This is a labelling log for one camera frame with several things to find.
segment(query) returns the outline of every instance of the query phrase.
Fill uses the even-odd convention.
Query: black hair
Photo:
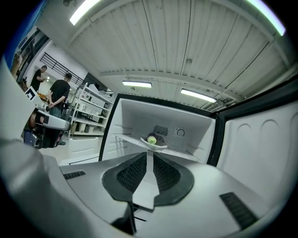
[[[71,77],[72,77],[71,73],[67,73],[67,74],[65,74],[65,78],[66,78],[66,79],[71,80]]]

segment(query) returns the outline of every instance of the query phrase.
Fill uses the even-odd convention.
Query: person
[[[40,69],[36,70],[32,82],[31,82],[31,86],[32,88],[37,92],[37,90],[39,89],[39,86],[41,84],[41,82],[43,82],[45,79],[43,79],[41,77],[41,74],[44,73],[47,70],[47,66],[44,65],[43,67],[41,67]]]
[[[64,80],[57,80],[51,86],[48,91],[48,98],[50,102],[50,114],[52,116],[61,118],[61,107],[62,102],[68,97],[72,75],[67,73]],[[65,142],[62,139],[59,142],[60,145],[65,145]]]

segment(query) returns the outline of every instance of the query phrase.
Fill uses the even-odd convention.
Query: black metal railing
[[[47,53],[44,53],[42,58],[40,59],[42,63],[50,67],[51,69],[55,70],[57,73],[61,74],[63,77],[65,77],[65,74],[71,73],[72,78],[71,81],[74,82],[77,85],[85,84],[85,81],[81,79],[78,75],[71,72],[69,69],[67,69],[65,66],[60,64],[57,60],[55,60],[52,56],[50,56]]]

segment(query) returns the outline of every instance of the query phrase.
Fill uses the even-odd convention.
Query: ceiling light
[[[206,101],[209,101],[209,102],[216,102],[217,101],[216,99],[214,99],[212,97],[209,97],[209,96],[206,96],[204,94],[200,94],[200,93],[197,93],[197,92],[194,92],[194,91],[190,91],[190,90],[187,90],[187,89],[182,89],[181,93],[192,96],[192,97],[200,98],[200,99],[203,99],[203,100],[206,100]]]
[[[261,0],[247,0],[250,2],[255,8],[257,8],[276,28],[278,33],[283,36],[285,33],[285,27],[277,18],[277,16],[271,11],[270,8],[267,7]]]
[[[151,83],[134,82],[134,81],[123,81],[122,83],[125,86],[132,86],[132,87],[152,87]]]
[[[78,20],[96,3],[98,3],[100,0],[85,0],[82,5],[79,6],[79,8],[76,10],[76,12],[72,15],[72,17],[69,19],[73,25],[75,25]]]

